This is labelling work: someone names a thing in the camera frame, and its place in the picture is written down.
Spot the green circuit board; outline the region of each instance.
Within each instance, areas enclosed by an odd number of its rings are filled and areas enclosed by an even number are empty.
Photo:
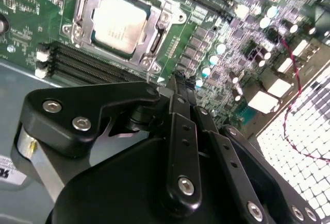
[[[158,0],[147,1],[159,6]],[[266,39],[265,32],[260,28],[260,20],[266,17],[269,7],[277,8],[276,14],[271,18],[271,26],[277,27],[278,32],[286,36],[282,20],[299,26],[312,24],[313,17],[309,14],[318,0],[174,1],[180,4],[180,9],[187,19],[183,24],[173,24],[168,31],[156,59],[161,70],[151,74],[150,79],[158,85],[165,85],[175,69],[184,70],[187,77],[200,75],[203,86],[196,91],[197,101],[209,110],[216,123],[221,125],[228,117],[235,120],[234,122],[244,122],[243,115],[250,117],[255,113],[255,110],[246,110],[247,104],[244,99],[234,100],[233,84],[228,73],[241,74],[240,84],[243,87],[251,79],[258,80],[264,69],[273,67],[276,59],[283,53],[283,47],[271,45]],[[136,71],[127,64],[113,61],[85,48],[75,47],[71,38],[63,32],[63,26],[72,24],[76,2],[77,0],[1,0],[0,13],[7,18],[10,28],[0,36],[0,58],[33,72],[36,68],[38,45],[57,41],[93,56],[95,60],[106,65],[115,65],[140,79],[146,79],[146,71]],[[246,14],[242,15],[241,11],[237,11],[240,5],[248,7]],[[199,32],[205,31],[207,34],[204,40],[201,37],[198,40],[206,43],[203,50],[196,44],[192,46],[198,29],[201,29]],[[306,35],[299,31],[296,35],[287,36],[289,40],[294,37],[306,38]],[[256,62],[245,57],[243,51],[250,40],[271,51],[272,57],[264,67],[259,67]],[[219,61],[215,65],[209,65],[210,74],[204,77],[201,75],[201,67],[208,63],[210,56],[217,51],[216,46],[219,43],[226,46],[226,51],[217,55]],[[189,59],[188,64],[184,64],[184,57]],[[82,84],[73,81],[72,75],[65,77],[65,74],[55,73],[48,74],[47,78],[55,78],[68,85]]]

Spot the sticker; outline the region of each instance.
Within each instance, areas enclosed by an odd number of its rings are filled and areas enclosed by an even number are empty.
[[[25,179],[26,175],[17,171],[10,158],[0,156],[0,181],[21,185]]]

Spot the chip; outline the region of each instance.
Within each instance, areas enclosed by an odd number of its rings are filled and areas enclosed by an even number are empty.
[[[146,12],[125,0],[102,0],[95,9],[95,40],[132,54],[143,39]]]

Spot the black plastic arm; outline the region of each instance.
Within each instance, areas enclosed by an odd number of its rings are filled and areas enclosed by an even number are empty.
[[[164,204],[178,217],[192,214],[201,205],[202,187],[196,125],[190,105],[181,95],[171,97],[168,120],[168,159]]]
[[[45,111],[43,104],[47,100],[58,102],[61,110],[56,113]],[[151,105],[158,100],[158,92],[145,82],[36,90],[25,97],[20,123],[30,136],[62,155],[75,158],[90,151],[100,135],[103,117],[118,115],[136,105]],[[91,127],[86,131],[74,128],[76,117],[88,119]]]
[[[264,211],[230,140],[218,133],[211,115],[204,108],[194,107],[194,114],[199,138],[208,143],[206,147],[211,157],[218,163],[219,170],[223,170],[241,218],[247,223],[274,223]],[[253,216],[250,211],[256,208],[258,214]]]

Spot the black mount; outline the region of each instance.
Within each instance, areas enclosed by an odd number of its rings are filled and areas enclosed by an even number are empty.
[[[159,91],[129,82],[29,93],[11,156],[55,201],[49,223],[321,223],[237,129],[218,132],[194,87],[175,72]],[[149,138],[90,167],[105,127]]]

